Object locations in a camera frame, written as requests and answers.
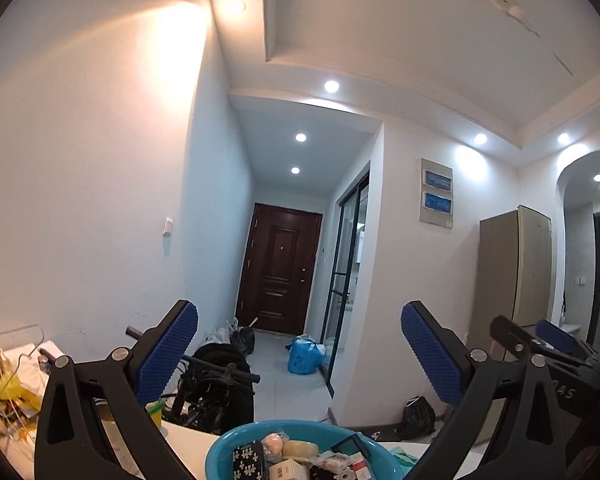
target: beige box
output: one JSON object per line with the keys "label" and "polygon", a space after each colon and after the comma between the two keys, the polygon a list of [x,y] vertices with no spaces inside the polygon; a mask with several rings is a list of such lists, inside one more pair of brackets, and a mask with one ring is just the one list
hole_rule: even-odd
{"label": "beige box", "polygon": [[309,480],[309,472],[295,460],[285,460],[269,468],[269,480]]}

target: floor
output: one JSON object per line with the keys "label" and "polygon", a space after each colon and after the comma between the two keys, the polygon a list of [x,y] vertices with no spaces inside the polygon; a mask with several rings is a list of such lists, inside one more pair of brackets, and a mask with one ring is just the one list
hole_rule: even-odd
{"label": "floor", "polygon": [[259,384],[254,384],[254,420],[298,418],[327,420],[331,396],[320,372],[302,376],[286,369],[288,351],[285,345],[292,337],[256,331],[256,346],[247,357]]}

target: light switch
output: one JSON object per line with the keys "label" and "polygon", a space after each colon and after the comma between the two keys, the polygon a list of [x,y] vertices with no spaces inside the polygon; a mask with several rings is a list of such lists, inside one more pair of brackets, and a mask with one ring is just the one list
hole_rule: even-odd
{"label": "light switch", "polygon": [[171,220],[171,218],[167,218],[164,222],[164,230],[162,231],[162,236],[169,237],[169,236],[171,236],[172,231],[173,231],[173,220]]}

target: door panel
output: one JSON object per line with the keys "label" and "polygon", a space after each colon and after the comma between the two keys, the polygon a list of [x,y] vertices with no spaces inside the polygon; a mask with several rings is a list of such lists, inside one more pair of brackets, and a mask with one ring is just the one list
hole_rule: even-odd
{"label": "door panel", "polygon": [[322,216],[256,204],[242,268],[237,317],[273,332],[301,334]]}

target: silver bolt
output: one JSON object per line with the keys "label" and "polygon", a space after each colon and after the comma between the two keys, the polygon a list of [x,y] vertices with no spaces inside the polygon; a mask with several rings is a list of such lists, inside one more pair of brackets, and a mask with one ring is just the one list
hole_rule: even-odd
{"label": "silver bolt", "polygon": [[113,352],[111,352],[111,357],[114,361],[122,361],[128,355],[129,350],[124,347],[116,348]]}
{"label": "silver bolt", "polygon": [[487,360],[487,352],[481,348],[474,348],[470,353],[471,359],[478,361],[479,363]]}
{"label": "silver bolt", "polygon": [[533,354],[531,357],[531,362],[534,366],[542,368],[544,366],[544,356],[541,356],[540,354]]}
{"label": "silver bolt", "polygon": [[63,368],[69,364],[69,358],[66,355],[61,355],[58,359],[56,359],[56,366],[58,368]]}

